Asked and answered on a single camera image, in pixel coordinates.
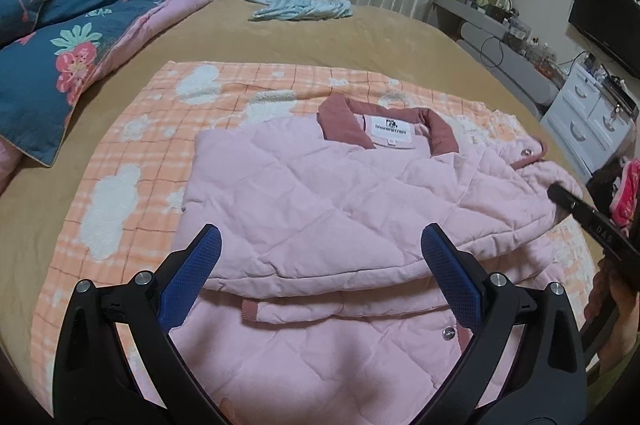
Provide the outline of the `person right hand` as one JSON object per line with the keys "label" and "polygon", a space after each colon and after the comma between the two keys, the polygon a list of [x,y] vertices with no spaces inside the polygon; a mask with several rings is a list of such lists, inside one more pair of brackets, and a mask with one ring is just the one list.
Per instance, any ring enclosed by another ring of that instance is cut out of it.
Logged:
{"label": "person right hand", "polygon": [[598,371],[608,374],[618,367],[634,350],[639,327],[639,294],[631,289],[607,259],[598,263],[599,271],[593,278],[592,290],[584,316],[588,321],[599,315],[605,298],[611,295],[618,309],[618,317],[608,335],[608,341],[598,353]]}

